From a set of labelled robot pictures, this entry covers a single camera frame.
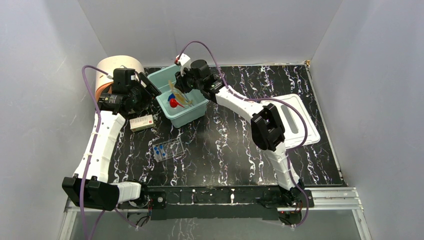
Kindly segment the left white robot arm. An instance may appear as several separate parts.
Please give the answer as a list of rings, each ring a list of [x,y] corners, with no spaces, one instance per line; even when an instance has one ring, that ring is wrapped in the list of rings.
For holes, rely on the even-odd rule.
[[[62,189],[81,209],[112,211],[130,201],[137,208],[149,203],[147,185],[137,180],[109,183],[109,165],[127,116],[141,113],[161,94],[143,72],[120,67],[112,74],[101,71],[111,85],[96,97],[92,132],[81,162],[72,177],[65,177]]]

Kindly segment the white plastic bin lid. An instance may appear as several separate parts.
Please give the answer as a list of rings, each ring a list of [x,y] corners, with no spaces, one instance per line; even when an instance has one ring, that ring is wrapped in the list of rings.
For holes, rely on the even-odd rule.
[[[278,112],[281,116],[283,126],[285,128],[285,147],[287,149],[293,149],[297,147],[304,139],[305,128],[302,120],[305,121],[307,127],[307,139],[305,145],[312,145],[318,143],[321,140],[321,136],[312,121],[304,103],[297,94],[286,94],[277,96],[276,99],[281,100],[297,110],[302,117],[299,117],[294,110],[276,101],[263,100],[263,105],[273,104],[278,108]]]

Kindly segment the clear test tube rack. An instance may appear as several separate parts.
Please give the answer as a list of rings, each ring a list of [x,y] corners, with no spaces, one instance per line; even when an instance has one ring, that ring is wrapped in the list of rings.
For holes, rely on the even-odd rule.
[[[157,147],[161,152],[160,162],[166,161],[168,159],[178,158],[185,154],[185,147],[180,137],[153,144],[153,156],[154,147]]]

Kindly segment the tan rubber band loop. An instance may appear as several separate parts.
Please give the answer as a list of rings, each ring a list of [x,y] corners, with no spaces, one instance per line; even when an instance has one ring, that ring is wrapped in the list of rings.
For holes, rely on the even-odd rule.
[[[182,93],[180,90],[178,90],[177,88],[175,88],[173,82],[171,80],[168,81],[168,85],[170,87],[170,90],[176,100],[177,103],[179,103],[183,108],[184,107],[192,107],[193,101],[189,100],[188,97]]]

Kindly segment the teal plastic bin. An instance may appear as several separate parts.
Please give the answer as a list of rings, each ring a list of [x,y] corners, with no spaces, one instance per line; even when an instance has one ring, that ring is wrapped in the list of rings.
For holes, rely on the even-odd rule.
[[[173,84],[176,83],[175,74],[179,71],[179,66],[171,65],[156,72],[150,73],[147,76],[147,78],[161,92],[161,95],[156,97],[157,102],[161,107],[164,115],[171,121],[175,128],[180,128],[181,126],[204,116],[206,113],[207,104],[209,103],[209,100],[207,100],[199,90],[194,89],[186,94],[188,100],[192,101],[191,106],[185,105],[182,107],[178,105],[175,108],[171,107],[168,101],[168,98],[172,94],[169,82],[172,82]]]

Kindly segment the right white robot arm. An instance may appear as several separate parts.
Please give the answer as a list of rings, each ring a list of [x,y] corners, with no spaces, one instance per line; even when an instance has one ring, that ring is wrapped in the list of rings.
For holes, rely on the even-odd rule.
[[[203,59],[177,58],[174,63],[179,67],[175,73],[178,90],[183,93],[198,90],[206,99],[250,122],[253,142],[267,155],[276,173],[282,202],[295,207],[302,199],[301,181],[287,156],[285,127],[277,106],[272,103],[263,105],[259,100],[240,95],[223,77],[216,78]]]

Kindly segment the white squeeze bottle red cap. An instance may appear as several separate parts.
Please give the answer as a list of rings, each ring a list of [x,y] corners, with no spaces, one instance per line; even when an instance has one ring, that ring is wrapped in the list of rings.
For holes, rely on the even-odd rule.
[[[168,102],[171,108],[177,108],[177,107],[184,108],[184,106],[181,103],[179,103],[175,98],[170,98]]]

